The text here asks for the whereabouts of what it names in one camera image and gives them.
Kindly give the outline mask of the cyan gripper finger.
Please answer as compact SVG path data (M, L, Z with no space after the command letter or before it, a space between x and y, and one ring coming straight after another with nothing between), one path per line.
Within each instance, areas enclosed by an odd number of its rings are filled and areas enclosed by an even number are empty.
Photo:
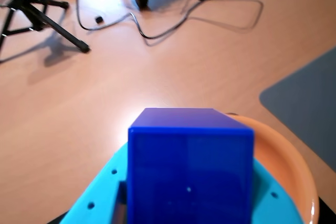
M127 149L114 153L61 223L127 223Z
M291 197L256 159L253 169L251 223L303 223Z

